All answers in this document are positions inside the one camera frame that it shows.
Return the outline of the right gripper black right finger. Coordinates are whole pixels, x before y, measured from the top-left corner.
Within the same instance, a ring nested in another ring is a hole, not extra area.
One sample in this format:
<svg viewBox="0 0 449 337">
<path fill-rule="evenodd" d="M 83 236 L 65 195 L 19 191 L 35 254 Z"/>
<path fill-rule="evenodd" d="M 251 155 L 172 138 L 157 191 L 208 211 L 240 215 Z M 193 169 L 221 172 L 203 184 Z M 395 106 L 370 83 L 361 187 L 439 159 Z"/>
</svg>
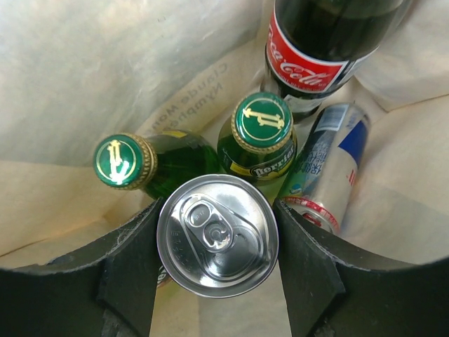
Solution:
<svg viewBox="0 0 449 337">
<path fill-rule="evenodd" d="M 448 259 L 413 265 L 361 249 L 274 202 L 293 336 L 447 336 Z"/>
</svg>

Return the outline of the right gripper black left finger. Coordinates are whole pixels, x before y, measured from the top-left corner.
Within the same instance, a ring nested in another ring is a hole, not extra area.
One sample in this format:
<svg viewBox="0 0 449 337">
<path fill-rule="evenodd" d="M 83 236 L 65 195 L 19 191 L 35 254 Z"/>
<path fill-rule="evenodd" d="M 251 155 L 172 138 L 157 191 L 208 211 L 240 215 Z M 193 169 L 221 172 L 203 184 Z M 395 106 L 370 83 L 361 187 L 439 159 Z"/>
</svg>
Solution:
<svg viewBox="0 0 449 337">
<path fill-rule="evenodd" d="M 45 265 L 1 269 L 1 335 L 148 336 L 163 203 Z"/>
</svg>

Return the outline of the green Perrier bottle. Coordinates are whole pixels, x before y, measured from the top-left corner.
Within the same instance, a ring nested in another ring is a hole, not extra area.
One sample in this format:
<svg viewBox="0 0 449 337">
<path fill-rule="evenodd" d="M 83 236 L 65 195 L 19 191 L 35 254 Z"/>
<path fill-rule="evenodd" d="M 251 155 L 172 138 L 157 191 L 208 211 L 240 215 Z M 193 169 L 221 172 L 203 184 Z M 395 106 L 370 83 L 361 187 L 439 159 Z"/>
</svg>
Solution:
<svg viewBox="0 0 449 337">
<path fill-rule="evenodd" d="M 223 123 L 216 149 L 225 173 L 257 187 L 273 203 L 297 154 L 287 103 L 268 92 L 246 96 Z"/>
<path fill-rule="evenodd" d="M 159 289 L 172 281 L 165 267 L 161 265 L 158 270 L 156 287 Z"/>
<path fill-rule="evenodd" d="M 169 129 L 150 137 L 115 133 L 93 154 L 99 180 L 116 190 L 141 190 L 167 198 L 185 182 L 220 172 L 214 147 L 199 134 Z"/>
</svg>

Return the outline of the silver Red Bull can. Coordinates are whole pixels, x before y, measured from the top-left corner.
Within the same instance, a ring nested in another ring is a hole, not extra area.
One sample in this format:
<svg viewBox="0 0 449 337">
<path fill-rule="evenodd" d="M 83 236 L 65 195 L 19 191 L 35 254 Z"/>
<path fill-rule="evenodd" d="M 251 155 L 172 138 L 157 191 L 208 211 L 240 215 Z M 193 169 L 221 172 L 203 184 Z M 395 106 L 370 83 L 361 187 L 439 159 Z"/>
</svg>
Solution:
<svg viewBox="0 0 449 337">
<path fill-rule="evenodd" d="M 370 131 L 370 118 L 354 103 L 318 115 L 278 193 L 301 216 L 339 234 Z"/>
</svg>

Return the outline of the black Schweppes drink can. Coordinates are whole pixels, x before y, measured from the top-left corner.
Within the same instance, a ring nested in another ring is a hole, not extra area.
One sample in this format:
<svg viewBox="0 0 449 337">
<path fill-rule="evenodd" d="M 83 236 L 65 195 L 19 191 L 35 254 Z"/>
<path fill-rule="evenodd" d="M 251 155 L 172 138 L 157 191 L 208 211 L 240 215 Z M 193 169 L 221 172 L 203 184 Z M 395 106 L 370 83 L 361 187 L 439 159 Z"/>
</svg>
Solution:
<svg viewBox="0 0 449 337">
<path fill-rule="evenodd" d="M 166 272 L 182 288 L 206 298 L 231 298 L 270 276 L 279 231 L 258 188 L 236 176 L 208 174 L 167 198 L 156 244 Z"/>
</svg>

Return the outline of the cream canvas Monet tote bag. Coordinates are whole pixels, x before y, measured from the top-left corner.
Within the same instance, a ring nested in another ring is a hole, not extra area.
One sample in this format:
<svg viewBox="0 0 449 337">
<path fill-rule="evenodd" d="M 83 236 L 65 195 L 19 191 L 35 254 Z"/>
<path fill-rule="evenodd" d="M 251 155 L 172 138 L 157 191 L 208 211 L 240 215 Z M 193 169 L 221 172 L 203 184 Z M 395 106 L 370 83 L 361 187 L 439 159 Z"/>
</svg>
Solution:
<svg viewBox="0 0 449 337">
<path fill-rule="evenodd" d="M 448 2 L 410 1 L 328 104 L 372 128 L 341 239 L 413 265 L 448 259 Z M 45 265 L 152 202 L 92 167 L 111 133 L 217 140 L 264 72 L 271 1 L 2 1 L 1 269 Z M 156 288 L 148 336 L 293 336 L 279 264 L 259 287 Z"/>
</svg>

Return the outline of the Coca-Cola glass bottle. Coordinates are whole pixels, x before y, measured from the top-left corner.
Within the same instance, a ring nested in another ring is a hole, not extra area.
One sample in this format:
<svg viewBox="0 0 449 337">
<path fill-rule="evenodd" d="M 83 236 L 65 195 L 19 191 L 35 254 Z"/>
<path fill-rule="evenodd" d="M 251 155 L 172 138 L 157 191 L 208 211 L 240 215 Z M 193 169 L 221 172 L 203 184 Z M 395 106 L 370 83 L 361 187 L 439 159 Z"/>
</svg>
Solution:
<svg viewBox="0 0 449 337">
<path fill-rule="evenodd" d="M 338 91 L 400 24 L 410 1 L 275 1 L 260 89 L 299 123 Z"/>
</svg>

